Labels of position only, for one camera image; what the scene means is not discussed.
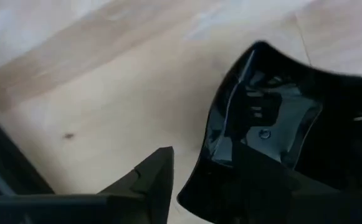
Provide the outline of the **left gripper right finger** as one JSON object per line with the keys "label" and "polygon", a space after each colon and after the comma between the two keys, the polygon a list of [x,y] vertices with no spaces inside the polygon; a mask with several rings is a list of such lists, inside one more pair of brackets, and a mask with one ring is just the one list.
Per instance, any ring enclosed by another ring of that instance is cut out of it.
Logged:
{"label": "left gripper right finger", "polygon": [[333,189],[241,142],[232,160],[255,224],[362,224],[362,192]]}

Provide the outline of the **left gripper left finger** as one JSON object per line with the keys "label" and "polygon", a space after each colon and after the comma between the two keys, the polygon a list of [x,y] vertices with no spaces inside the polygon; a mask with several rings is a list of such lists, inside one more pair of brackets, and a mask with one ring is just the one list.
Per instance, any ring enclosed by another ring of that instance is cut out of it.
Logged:
{"label": "left gripper left finger", "polygon": [[167,224],[173,182],[161,147],[97,194],[0,196],[0,224]]}

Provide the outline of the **black curved square bowl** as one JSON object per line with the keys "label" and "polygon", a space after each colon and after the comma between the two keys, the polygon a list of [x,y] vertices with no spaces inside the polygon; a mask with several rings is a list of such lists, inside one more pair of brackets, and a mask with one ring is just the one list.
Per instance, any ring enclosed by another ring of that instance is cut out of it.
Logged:
{"label": "black curved square bowl", "polygon": [[251,45],[212,101],[196,166],[178,202],[214,224],[246,214],[234,143],[340,191],[362,192],[362,77],[318,70]]}

